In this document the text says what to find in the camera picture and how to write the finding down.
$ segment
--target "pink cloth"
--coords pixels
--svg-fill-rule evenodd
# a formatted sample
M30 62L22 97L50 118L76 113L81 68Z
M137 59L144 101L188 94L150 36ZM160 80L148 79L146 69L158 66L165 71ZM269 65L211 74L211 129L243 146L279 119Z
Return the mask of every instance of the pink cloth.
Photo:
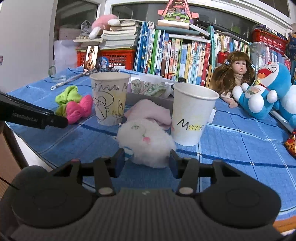
M91 114L92 109L92 97L91 95L84 96L79 104L75 101L70 101L66 106L67 119L69 124L74 124L81 117L88 117Z
M127 118L127 122L136 119L154 120L164 130L168 130L172 124L170 110L147 99L140 100L125 112L124 116Z

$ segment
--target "blue checkered tablecloth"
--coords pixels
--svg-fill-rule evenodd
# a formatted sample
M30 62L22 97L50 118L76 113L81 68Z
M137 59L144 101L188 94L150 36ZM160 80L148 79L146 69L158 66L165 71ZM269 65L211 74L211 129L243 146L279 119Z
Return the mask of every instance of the blue checkered tablecloth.
M80 69L66 69L61 74L68 77L79 73ZM55 97L67 86L54 91L54 83L46 78L26 85L9 94L29 103L56 110ZM78 86L81 95L91 93L89 77L81 77L71 85ZM241 108L228 108L218 99L217 112L212 124L205 127L198 145L185 147L177 145L177 153L182 157L194 157L201 163L212 163L222 159L258 181L273 188L281 197L282 206L278 220L296 214L296 160L289 155L283 143L289 137L288 132L270 115L264 120L250 117ZM52 166L59 166L73 158L81 162L91 162L98 156L111 156L119 148L113 139L118 126L102 126L96 121L94 113L78 125L69 125L65 129L46 127L34 129L9 123L12 130L20 136L42 159ZM91 177L84 181L94 184ZM179 180L173 178L170 170L152 169L137 166L127 161L121 176L112 179L117 190L129 188L172 188ZM210 185L210 179L201 177L198 190Z

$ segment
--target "picture of person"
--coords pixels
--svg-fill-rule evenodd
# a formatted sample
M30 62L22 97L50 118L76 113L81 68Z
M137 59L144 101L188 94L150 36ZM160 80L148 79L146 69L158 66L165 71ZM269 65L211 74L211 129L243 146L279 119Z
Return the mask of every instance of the picture of person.
M96 66L96 57L98 54L98 46L88 46L86 52L86 58L84 62L84 71L92 71Z

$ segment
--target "white paper cup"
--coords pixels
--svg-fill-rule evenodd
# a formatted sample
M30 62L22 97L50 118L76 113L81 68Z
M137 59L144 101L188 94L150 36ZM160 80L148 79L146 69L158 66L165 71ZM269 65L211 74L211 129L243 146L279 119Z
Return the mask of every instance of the white paper cup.
M174 84L171 135L183 146L196 145L215 106L219 94L189 83Z
M105 126L121 123L130 74L99 72L90 75L97 121Z

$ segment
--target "doll's brown hair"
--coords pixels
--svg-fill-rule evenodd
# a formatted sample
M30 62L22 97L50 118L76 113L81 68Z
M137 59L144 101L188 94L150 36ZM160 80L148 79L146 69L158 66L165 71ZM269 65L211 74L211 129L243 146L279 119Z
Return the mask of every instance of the doll's brown hair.
M246 55L243 52L231 52L230 54L227 55L227 60L229 64L222 64L218 68L215 69L213 73L213 80L215 81L216 84L216 91L221 95L223 92L227 93L230 90L232 90L236 84L235 84L235 78L234 78L234 71L231 67L231 65L235 61L241 61L245 60L246 61L246 66L247 66L247 72L244 74L242 78L242 83L246 82L249 85L253 83L255 74L253 67L251 65L250 59L248 55Z

